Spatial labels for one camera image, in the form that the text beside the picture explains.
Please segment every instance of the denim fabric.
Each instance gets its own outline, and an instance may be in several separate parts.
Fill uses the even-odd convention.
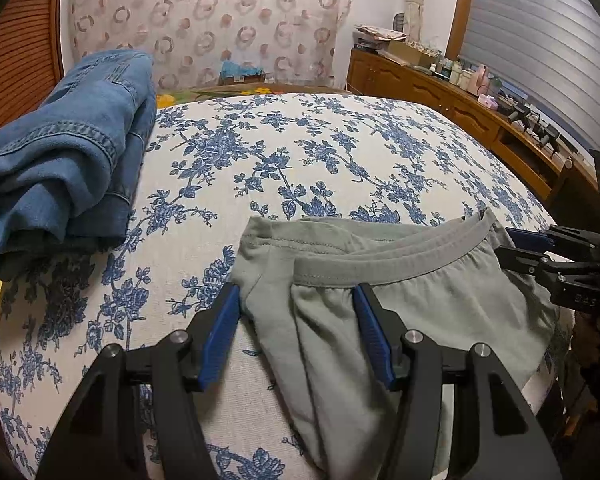
[[[85,57],[40,107],[0,129],[0,277],[34,256],[123,241],[155,121],[152,58]]]

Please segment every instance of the window blind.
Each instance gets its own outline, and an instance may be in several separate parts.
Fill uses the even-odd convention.
[[[588,0],[472,0],[460,56],[600,150],[600,17]]]

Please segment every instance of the gray underwear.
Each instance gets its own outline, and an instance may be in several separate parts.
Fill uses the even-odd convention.
[[[500,269],[500,245],[513,243],[490,209],[437,227],[250,219],[231,279],[290,418],[328,478],[375,478],[399,400],[373,376],[352,286],[370,283],[384,308],[439,345],[488,343],[519,387],[536,371],[558,309],[532,278]],[[446,386],[437,472],[448,462],[452,412]]]

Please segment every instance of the cabinet door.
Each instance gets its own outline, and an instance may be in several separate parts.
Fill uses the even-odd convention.
[[[368,56],[353,50],[349,61],[349,73],[347,74],[349,91],[354,94],[365,95],[366,86],[371,77],[371,65],[368,62]]]
[[[488,110],[480,110],[479,103],[466,103],[460,99],[452,99],[446,116],[453,123],[481,143],[490,148],[498,135],[498,124],[490,117]]]
[[[372,71],[367,95],[403,101],[409,99],[407,78],[400,65],[379,57],[372,67]]]
[[[431,82],[421,77],[414,77],[410,89],[409,100],[421,105],[427,105],[429,108],[445,114],[443,105],[445,104],[447,92],[435,86]]]

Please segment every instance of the white bedspread with blue flowers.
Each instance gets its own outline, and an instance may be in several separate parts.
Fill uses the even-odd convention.
[[[34,475],[104,345],[154,344],[210,306],[249,216],[437,225],[485,206],[506,226],[538,230],[552,221],[491,153],[421,105],[285,94],[160,110],[125,243],[53,258],[4,287],[0,418],[13,459]],[[525,387],[535,410],[566,352],[570,319],[563,316]],[[161,478],[150,391],[143,393],[147,462]],[[222,479],[322,477],[285,417],[247,323],[222,381],[194,400]]]

